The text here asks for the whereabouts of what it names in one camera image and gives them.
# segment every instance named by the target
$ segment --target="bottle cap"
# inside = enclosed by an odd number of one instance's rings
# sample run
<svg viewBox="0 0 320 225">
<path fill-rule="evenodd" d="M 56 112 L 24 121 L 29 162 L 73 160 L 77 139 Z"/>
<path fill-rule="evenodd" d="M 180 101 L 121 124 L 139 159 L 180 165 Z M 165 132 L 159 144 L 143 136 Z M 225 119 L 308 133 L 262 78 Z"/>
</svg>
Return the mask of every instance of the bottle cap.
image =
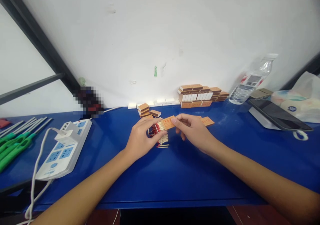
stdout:
<svg viewBox="0 0 320 225">
<path fill-rule="evenodd" d="M 266 54 L 266 56 L 264 57 L 264 59 L 276 59 L 278 57 L 279 54 Z"/>
</svg>

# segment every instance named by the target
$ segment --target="floor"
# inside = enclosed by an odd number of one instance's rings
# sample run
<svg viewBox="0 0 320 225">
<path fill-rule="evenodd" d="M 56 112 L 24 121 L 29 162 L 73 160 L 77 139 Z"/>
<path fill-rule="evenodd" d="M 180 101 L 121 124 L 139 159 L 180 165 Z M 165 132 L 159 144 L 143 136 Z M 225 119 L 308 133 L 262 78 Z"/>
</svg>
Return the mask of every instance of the floor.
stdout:
<svg viewBox="0 0 320 225">
<path fill-rule="evenodd" d="M 237 225 L 290 225 L 290 223 L 270 205 L 230 206 L 227 207 L 227 209 Z M 95 210 L 89 217 L 87 225 L 112 225 L 116 214 L 116 209 Z M 119 224 L 120 216 L 118 214 L 114 225 Z"/>
</svg>

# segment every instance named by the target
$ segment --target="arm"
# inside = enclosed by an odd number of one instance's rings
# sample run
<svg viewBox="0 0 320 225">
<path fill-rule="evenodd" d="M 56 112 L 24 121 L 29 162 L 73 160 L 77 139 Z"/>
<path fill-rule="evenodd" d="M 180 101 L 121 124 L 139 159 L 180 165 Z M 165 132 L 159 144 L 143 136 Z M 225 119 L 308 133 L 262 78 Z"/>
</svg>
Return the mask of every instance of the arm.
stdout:
<svg viewBox="0 0 320 225">
<path fill-rule="evenodd" d="M 315 224 L 320 217 L 320 195 L 237 153 L 218 141 L 196 116 L 179 114 L 172 119 L 176 133 L 208 154 L 293 224 Z"/>
<path fill-rule="evenodd" d="M 146 131 L 161 118 L 142 118 L 133 126 L 127 146 L 106 165 L 86 178 L 44 211 L 32 225 L 83 225 L 111 185 L 136 160 L 144 156 L 165 134 L 148 138 Z"/>
</svg>

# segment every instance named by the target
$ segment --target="smartphone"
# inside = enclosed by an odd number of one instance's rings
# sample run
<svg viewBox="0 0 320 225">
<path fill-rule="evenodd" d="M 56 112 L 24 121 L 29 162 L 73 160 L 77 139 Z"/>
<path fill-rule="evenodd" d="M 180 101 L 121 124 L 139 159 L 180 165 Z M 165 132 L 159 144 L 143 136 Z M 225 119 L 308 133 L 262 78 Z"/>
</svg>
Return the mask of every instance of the smartphone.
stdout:
<svg viewBox="0 0 320 225">
<path fill-rule="evenodd" d="M 313 128 L 269 100 L 249 100 L 249 104 L 281 130 L 313 131 Z"/>
</svg>

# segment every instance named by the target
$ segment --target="hand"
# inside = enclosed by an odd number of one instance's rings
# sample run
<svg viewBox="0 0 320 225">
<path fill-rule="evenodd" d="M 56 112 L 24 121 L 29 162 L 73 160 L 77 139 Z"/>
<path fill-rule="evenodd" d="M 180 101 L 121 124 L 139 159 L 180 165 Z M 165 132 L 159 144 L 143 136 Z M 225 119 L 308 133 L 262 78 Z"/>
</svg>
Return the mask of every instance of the hand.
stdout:
<svg viewBox="0 0 320 225">
<path fill-rule="evenodd" d="M 197 116 L 181 113 L 171 122 L 176 126 L 176 133 L 181 132 L 183 141 L 187 139 L 203 153 L 210 154 L 215 143 L 219 142 Z"/>
<path fill-rule="evenodd" d="M 146 131 L 148 128 L 159 121 L 161 121 L 161 118 L 146 119 L 143 117 L 132 127 L 128 143 L 124 151 L 133 158 L 134 161 L 146 155 L 156 142 L 168 133 L 167 131 L 162 131 L 154 135 L 152 138 L 147 137 Z"/>
</svg>

